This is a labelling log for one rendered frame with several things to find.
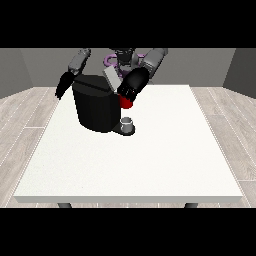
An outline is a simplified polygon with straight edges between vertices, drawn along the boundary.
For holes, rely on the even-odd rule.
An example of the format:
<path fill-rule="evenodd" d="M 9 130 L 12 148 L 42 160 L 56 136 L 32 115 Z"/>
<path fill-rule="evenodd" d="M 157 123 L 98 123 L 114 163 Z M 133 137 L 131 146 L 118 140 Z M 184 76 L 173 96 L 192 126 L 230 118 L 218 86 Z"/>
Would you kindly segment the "black coffee machine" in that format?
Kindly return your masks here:
<path fill-rule="evenodd" d="M 78 75 L 72 91 L 82 126 L 94 132 L 116 132 L 123 136 L 135 133 L 134 125 L 127 132 L 122 130 L 119 96 L 111 90 L 104 76 Z"/>

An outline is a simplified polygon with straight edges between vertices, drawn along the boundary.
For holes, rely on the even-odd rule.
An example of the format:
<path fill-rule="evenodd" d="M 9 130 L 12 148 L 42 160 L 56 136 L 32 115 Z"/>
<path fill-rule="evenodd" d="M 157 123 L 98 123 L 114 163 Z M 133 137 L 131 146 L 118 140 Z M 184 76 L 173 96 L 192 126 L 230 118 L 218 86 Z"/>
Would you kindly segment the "pale grey machine lid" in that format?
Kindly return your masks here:
<path fill-rule="evenodd" d="M 107 79 L 110 88 L 113 91 L 116 91 L 118 87 L 121 85 L 121 80 L 119 79 L 116 70 L 113 66 L 109 66 L 103 70 L 103 75 Z"/>

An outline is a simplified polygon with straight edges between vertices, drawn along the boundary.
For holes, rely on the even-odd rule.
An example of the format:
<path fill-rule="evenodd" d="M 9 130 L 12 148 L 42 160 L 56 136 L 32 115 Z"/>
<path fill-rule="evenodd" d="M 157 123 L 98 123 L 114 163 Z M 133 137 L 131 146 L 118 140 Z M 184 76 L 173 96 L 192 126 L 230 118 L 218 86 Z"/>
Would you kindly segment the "red pod holder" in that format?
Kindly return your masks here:
<path fill-rule="evenodd" d="M 133 103 L 125 97 L 119 96 L 120 107 L 123 109 L 129 109 L 133 106 Z"/>

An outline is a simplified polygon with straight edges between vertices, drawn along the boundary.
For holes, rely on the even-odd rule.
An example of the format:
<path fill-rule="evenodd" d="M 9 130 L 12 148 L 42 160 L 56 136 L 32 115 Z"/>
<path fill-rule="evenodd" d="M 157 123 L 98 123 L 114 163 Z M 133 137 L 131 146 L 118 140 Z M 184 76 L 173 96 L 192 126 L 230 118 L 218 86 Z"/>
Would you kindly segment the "small grey cup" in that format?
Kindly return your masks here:
<path fill-rule="evenodd" d="M 123 117 L 121 120 L 120 120 L 120 123 L 121 123 L 121 130 L 124 132 L 124 133 L 129 133 L 132 131 L 133 129 L 133 121 L 130 117 Z"/>

